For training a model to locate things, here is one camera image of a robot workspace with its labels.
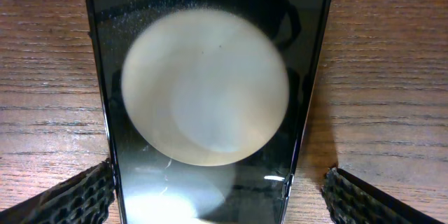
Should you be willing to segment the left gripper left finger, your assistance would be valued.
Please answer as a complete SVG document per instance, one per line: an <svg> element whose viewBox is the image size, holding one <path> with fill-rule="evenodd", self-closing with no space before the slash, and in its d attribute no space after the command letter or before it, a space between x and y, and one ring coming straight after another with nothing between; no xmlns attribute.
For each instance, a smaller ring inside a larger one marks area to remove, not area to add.
<svg viewBox="0 0 448 224"><path fill-rule="evenodd" d="M105 160L1 212L1 224L102 224L113 203L114 180Z"/></svg>

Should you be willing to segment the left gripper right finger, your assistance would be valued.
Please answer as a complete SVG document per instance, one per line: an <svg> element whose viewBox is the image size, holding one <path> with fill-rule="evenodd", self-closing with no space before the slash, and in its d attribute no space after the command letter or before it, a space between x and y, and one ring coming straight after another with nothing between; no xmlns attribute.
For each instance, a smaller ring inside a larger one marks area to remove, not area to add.
<svg viewBox="0 0 448 224"><path fill-rule="evenodd" d="M321 194L337 224L442 224L339 167L325 174Z"/></svg>

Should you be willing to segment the black Samsung Galaxy smartphone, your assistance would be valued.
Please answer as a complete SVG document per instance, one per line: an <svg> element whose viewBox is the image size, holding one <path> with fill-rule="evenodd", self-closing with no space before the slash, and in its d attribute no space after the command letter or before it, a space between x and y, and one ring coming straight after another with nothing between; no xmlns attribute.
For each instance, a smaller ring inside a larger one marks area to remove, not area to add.
<svg viewBox="0 0 448 224"><path fill-rule="evenodd" d="M122 223L285 221L331 0L85 0Z"/></svg>

